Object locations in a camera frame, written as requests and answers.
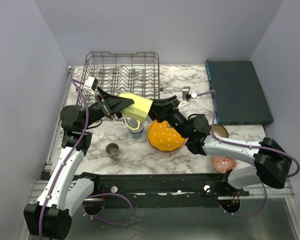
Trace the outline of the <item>pale yellow mug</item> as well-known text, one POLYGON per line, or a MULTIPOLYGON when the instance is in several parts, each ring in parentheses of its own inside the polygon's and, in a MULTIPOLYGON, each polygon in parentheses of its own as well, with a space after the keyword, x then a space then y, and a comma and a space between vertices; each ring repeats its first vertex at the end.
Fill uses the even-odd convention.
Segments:
POLYGON ((133 131, 138 130, 140 124, 146 121, 153 100, 129 92, 120 93, 118 96, 134 101, 133 104, 124 108, 120 112, 122 114, 124 124, 127 126, 127 128, 133 131), (129 126, 126 117, 136 120, 137 126, 136 127, 129 126))

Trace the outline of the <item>blue floral mug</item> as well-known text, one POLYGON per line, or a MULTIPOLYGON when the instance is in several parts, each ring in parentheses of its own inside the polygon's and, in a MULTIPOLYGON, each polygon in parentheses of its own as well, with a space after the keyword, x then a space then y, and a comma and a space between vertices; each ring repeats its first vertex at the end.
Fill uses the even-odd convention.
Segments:
POLYGON ((144 124, 142 122, 131 118, 127 121, 127 128, 133 138, 139 139, 142 137, 144 132, 144 124))

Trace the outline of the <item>brown patterned bowl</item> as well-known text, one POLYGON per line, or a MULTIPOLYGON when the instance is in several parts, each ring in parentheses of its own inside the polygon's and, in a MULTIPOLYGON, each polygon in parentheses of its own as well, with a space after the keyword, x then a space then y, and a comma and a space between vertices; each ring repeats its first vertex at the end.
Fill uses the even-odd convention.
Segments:
POLYGON ((219 124, 214 124, 213 125, 213 133, 217 136, 217 137, 222 137, 222 138, 228 138, 229 137, 229 133, 227 131, 227 129, 219 124))

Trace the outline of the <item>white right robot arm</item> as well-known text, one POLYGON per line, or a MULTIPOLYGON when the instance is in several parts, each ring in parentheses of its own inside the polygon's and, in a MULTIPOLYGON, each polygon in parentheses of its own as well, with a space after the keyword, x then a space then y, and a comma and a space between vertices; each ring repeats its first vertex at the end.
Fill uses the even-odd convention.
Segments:
POLYGON ((204 114, 185 118, 179 111, 176 96, 153 100, 148 116, 159 123, 166 121, 182 138, 194 155, 233 158, 249 166, 232 171, 220 183, 220 191, 231 196, 245 186, 263 183, 274 189, 283 189, 293 162, 272 138, 262 141, 240 141, 213 135, 212 126, 204 114))

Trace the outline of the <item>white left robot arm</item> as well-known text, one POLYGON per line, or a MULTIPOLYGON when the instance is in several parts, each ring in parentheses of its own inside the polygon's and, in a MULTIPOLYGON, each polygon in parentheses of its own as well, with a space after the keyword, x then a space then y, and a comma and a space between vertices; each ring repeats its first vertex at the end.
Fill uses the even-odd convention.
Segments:
POLYGON ((29 233, 40 239, 64 240, 69 234, 73 214, 83 200, 100 194, 97 177, 83 177, 78 186, 70 187, 91 144, 92 133, 87 129, 104 117, 121 117, 121 111, 133 105, 134 100, 108 94, 100 87, 97 91, 94 104, 86 104, 83 110, 67 105, 60 112, 64 135, 56 168, 35 203, 28 203, 23 211, 29 233))

